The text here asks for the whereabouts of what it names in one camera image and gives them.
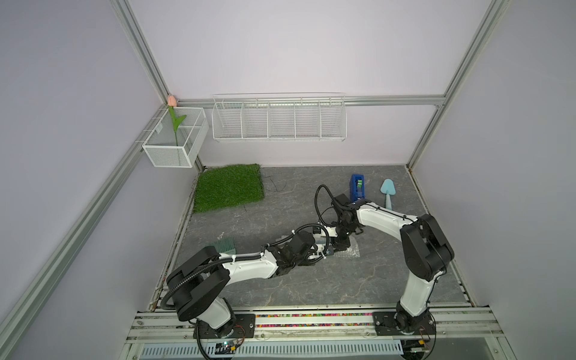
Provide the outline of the bubble wrap sheet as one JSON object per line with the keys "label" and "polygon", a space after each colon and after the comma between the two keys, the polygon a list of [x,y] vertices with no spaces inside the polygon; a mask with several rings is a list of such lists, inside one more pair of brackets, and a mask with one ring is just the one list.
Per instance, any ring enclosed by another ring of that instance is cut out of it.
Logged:
{"label": "bubble wrap sheet", "polygon": [[[316,238],[315,245],[317,246],[317,251],[313,253],[318,252],[322,246],[326,246],[326,238]],[[339,241],[337,238],[331,238],[330,245],[334,248],[334,255],[332,257],[360,258],[359,245],[353,236],[349,236],[343,241]]]}

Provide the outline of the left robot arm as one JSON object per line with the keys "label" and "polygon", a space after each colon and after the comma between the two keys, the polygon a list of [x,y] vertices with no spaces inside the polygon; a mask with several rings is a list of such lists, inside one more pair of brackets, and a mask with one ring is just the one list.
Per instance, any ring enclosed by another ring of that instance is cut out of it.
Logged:
{"label": "left robot arm", "polygon": [[227,338],[240,326],[225,287],[253,279],[284,276],[298,266],[312,266],[333,255],[335,228],[309,223],[285,238],[265,244],[256,253],[228,254],[204,247],[166,278],[168,291],[160,308],[175,311],[179,321],[196,321],[217,338]]}

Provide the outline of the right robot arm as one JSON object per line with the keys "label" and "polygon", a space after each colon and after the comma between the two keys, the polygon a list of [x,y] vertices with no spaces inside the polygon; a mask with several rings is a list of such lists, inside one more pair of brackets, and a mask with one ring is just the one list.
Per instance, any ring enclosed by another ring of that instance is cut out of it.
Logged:
{"label": "right robot arm", "polygon": [[[324,189],[331,200],[337,220],[328,223],[319,210],[318,197]],[[429,301],[435,284],[442,277],[455,257],[437,220],[431,214],[416,217],[393,211],[367,199],[353,202],[345,194],[334,196],[321,184],[314,195],[314,208],[320,224],[328,230],[331,252],[345,251],[350,247],[350,235],[371,227],[400,241],[409,277],[396,311],[379,327],[394,329],[403,335],[411,335],[427,324],[434,324]]]}

